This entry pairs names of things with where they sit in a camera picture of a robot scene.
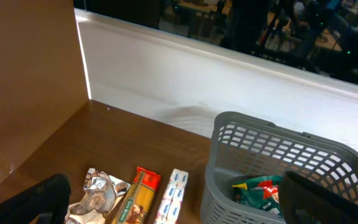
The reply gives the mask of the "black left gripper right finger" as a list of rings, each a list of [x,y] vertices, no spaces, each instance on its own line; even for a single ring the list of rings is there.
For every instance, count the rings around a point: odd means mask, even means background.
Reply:
[[[278,187],[287,223],[358,223],[358,205],[293,172]]]

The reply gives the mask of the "green Nescafe coffee bag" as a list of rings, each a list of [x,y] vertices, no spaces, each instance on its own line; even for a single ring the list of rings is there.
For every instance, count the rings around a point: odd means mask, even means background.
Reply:
[[[234,189],[234,201],[282,218],[278,195],[282,179],[280,175],[265,175],[235,181],[231,185]]]

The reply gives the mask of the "white Kleenex tissue multipack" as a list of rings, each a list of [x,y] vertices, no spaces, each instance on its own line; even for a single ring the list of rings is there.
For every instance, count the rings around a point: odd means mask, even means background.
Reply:
[[[187,182],[188,172],[173,169],[154,224],[177,224]]]

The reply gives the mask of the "grey plastic shopping basket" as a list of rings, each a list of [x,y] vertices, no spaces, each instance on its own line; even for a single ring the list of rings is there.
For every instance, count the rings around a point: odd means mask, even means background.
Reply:
[[[291,170],[358,204],[358,152],[309,133],[236,112],[214,120],[200,208],[202,223],[284,223],[278,215],[234,201],[239,177]]]

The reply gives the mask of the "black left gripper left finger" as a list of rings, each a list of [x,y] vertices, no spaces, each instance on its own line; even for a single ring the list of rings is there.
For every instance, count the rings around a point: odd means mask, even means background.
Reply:
[[[0,223],[62,224],[65,221],[71,187],[64,174],[55,174],[0,203]]]

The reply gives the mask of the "San Remo spaghetti packet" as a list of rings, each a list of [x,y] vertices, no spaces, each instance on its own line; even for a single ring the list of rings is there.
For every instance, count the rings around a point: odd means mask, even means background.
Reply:
[[[112,224],[142,224],[147,219],[161,176],[137,167],[137,174]]]

